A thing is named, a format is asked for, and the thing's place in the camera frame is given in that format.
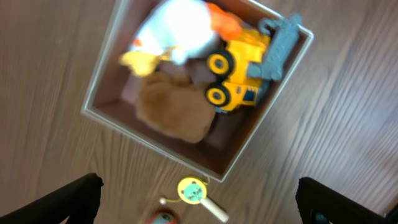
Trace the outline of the white plush duck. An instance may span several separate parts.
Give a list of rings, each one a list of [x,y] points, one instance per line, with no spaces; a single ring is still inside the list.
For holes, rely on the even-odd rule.
[[[191,58],[206,57],[220,39],[235,38],[242,29],[238,16],[214,3],[163,1],[141,23],[119,63],[135,76],[145,77],[162,60],[183,65]]]

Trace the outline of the brown plush toy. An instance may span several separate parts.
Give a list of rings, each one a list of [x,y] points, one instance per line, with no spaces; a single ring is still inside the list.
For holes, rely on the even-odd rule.
[[[198,143],[215,118],[205,97],[208,83],[193,83],[186,73],[154,72],[142,79],[135,101],[136,118],[171,138]]]

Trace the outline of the yellow toy crane truck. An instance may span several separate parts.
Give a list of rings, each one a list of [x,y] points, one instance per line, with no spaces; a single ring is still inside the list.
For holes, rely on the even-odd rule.
[[[212,51],[206,61],[216,77],[205,91],[218,113],[240,106],[255,106],[270,82],[283,79],[284,64],[299,39],[302,17],[261,19],[256,29],[244,28],[225,40],[225,48]]]

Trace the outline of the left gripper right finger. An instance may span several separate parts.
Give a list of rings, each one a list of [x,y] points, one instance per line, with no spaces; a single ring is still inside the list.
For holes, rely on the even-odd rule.
[[[295,195],[303,224],[397,224],[397,208],[379,215],[310,177],[298,181]]]

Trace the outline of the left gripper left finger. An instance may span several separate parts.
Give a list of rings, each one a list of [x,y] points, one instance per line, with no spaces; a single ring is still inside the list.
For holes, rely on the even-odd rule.
[[[89,173],[1,217],[1,223],[93,223],[103,180]]]

